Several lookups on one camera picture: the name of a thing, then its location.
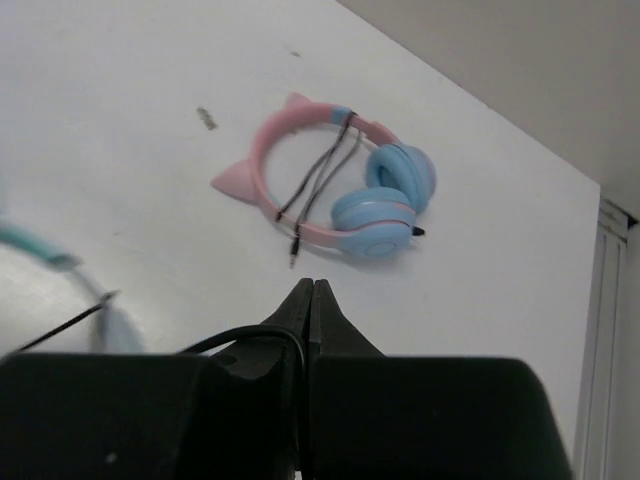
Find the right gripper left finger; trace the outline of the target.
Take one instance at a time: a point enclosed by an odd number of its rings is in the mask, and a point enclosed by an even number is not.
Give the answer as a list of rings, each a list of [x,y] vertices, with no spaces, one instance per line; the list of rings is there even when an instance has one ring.
[[[303,279],[263,322],[176,353],[6,356],[2,477],[309,478],[313,287]]]

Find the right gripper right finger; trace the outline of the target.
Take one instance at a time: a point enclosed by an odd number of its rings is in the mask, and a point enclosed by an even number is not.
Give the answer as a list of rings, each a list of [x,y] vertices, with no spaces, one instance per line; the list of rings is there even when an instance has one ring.
[[[390,357],[329,283],[309,310],[310,449],[318,479],[569,479],[546,391],[523,361]]]

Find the teal cat ear headphones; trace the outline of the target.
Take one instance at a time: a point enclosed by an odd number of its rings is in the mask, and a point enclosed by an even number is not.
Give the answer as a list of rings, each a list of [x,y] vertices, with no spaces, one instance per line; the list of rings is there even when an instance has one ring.
[[[1,220],[1,353],[139,354],[141,336],[83,262]]]

